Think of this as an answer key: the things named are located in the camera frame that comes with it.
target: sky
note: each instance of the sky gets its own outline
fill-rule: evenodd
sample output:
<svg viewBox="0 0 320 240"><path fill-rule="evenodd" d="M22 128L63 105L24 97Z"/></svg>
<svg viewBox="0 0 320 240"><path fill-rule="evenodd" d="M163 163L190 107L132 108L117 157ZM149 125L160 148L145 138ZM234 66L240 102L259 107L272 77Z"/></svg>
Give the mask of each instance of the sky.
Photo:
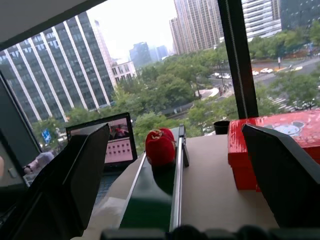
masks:
<svg viewBox="0 0 320 240"><path fill-rule="evenodd" d="M88 11L99 21L109 53L127 59L134 44L173 48L170 19L177 16L174 0L107 0Z"/></svg>

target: red box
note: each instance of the red box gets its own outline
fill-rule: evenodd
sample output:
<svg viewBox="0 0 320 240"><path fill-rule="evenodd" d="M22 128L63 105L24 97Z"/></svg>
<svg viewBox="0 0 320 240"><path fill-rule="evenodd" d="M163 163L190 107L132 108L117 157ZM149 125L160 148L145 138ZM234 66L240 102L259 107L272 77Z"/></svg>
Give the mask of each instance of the red box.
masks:
<svg viewBox="0 0 320 240"><path fill-rule="evenodd" d="M320 109L235 120L229 126L228 163L238 190L260 191L241 132L244 124L288 134L320 164Z"/></svg>

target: laptop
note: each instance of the laptop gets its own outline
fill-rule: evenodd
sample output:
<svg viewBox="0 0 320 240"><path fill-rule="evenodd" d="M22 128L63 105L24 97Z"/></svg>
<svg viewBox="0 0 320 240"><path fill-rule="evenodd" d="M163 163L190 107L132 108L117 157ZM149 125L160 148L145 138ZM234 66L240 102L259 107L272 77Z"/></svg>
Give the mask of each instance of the laptop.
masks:
<svg viewBox="0 0 320 240"><path fill-rule="evenodd" d="M112 183L138 158L130 114L125 112L65 128L69 142L82 129L104 123L108 123L110 135L95 205L106 195Z"/></svg>

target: red cap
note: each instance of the red cap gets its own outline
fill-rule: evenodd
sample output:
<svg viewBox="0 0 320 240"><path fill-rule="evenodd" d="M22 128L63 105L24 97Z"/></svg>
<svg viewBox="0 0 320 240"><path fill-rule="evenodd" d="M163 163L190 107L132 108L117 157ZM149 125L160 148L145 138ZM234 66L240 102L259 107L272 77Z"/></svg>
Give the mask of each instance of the red cap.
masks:
<svg viewBox="0 0 320 240"><path fill-rule="evenodd" d="M145 140L145 153L153 167L172 163L176 156L176 145L171 130L160 128L150 131Z"/></svg>

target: laptop screen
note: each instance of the laptop screen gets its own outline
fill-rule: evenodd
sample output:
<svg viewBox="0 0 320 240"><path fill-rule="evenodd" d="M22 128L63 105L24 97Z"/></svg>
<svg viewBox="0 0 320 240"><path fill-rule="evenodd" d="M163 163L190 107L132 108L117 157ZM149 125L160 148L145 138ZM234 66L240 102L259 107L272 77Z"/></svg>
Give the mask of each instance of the laptop screen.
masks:
<svg viewBox="0 0 320 240"><path fill-rule="evenodd" d="M105 153L106 167L125 167L137 159L129 113L122 113L66 128L68 141L84 128L108 123L110 135Z"/></svg>
<svg viewBox="0 0 320 240"><path fill-rule="evenodd" d="M108 164L134 160L127 119L121 118L107 123L110 127L110 135L104 162ZM77 135L77 133L82 129L83 128L71 130L69 134L72 137Z"/></svg>

